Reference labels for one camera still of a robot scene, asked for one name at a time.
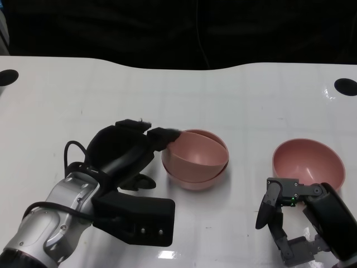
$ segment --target pink bowl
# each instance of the pink bowl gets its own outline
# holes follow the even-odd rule
[[[224,141],[217,135],[213,134],[212,132],[209,132],[206,130],[185,130],[185,132],[196,133],[196,134],[205,136],[207,138],[210,138],[211,140],[214,140],[214,141],[218,142],[219,144],[221,144],[228,152],[228,148],[227,148],[226,144],[224,143]]]
[[[273,155],[273,172],[279,178],[299,179],[300,183],[329,183],[339,190],[345,180],[345,167],[334,150],[305,138],[286,141]]]
[[[222,181],[222,179],[224,178],[224,173],[225,173],[225,169],[226,169],[227,165],[228,164],[226,164],[224,166],[222,171],[216,177],[214,177],[213,179],[207,180],[207,181],[203,181],[202,183],[189,183],[187,181],[180,180],[180,179],[172,176],[170,174],[170,172],[167,171],[165,166],[163,166],[163,167],[166,169],[167,176],[176,185],[178,185],[178,186],[180,186],[180,187],[182,187],[182,188],[184,188],[186,190],[202,191],[202,190],[206,190],[206,189],[212,187],[213,185],[219,183],[220,181]]]
[[[228,158],[228,151],[221,144],[191,132],[182,132],[162,152],[162,163],[170,174],[189,183],[216,177]]]

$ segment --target black curtain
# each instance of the black curtain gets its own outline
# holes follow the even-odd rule
[[[138,68],[357,63],[356,0],[3,0],[11,55]]]

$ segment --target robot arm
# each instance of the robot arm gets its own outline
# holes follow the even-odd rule
[[[305,216],[317,235],[309,242],[304,236],[287,239],[283,230],[281,207],[295,207],[304,202]],[[357,223],[333,188],[327,184],[305,186],[297,179],[267,179],[267,192],[259,208],[256,229],[268,225],[281,251],[286,266],[295,266],[314,260],[320,251],[331,251],[340,260],[337,267],[350,267],[357,262]]]
[[[119,193],[152,189],[156,183],[140,174],[154,151],[166,148],[179,131],[149,123],[120,121],[98,132],[85,150],[84,162],[67,166],[65,176],[45,202],[31,205],[18,232],[0,255],[0,268],[57,268],[76,249],[83,231],[93,225],[132,245],[169,246],[175,203],[170,199]]]

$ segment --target white table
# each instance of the white table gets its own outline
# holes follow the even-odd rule
[[[61,268],[282,267],[268,228],[254,227],[273,151],[296,137],[323,142],[340,155],[346,167],[340,194],[357,216],[357,97],[334,89],[338,78],[357,80],[357,66],[259,63],[178,71],[95,59],[0,57],[3,69],[20,77],[0,96],[1,248],[27,206],[45,200],[64,177],[65,143],[87,146],[99,130],[126,118],[214,132],[229,148],[230,179],[188,192],[170,185],[156,155],[145,172],[157,188],[139,194],[176,202],[173,244],[129,246],[91,227]],[[82,159],[70,150],[70,161]],[[288,238],[312,239],[316,232],[301,210],[284,209],[284,228]],[[320,253],[302,267],[335,262],[331,253]]]

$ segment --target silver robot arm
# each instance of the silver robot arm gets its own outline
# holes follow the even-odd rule
[[[93,215],[91,198],[98,189],[98,182],[90,176],[73,173],[55,185],[46,201]],[[18,232],[6,245],[2,256],[21,253],[25,258],[38,261],[38,267],[57,268],[74,252],[81,234],[90,225],[91,221],[73,217],[66,212],[47,208],[34,209],[24,217]],[[21,268],[19,264],[9,267]]]

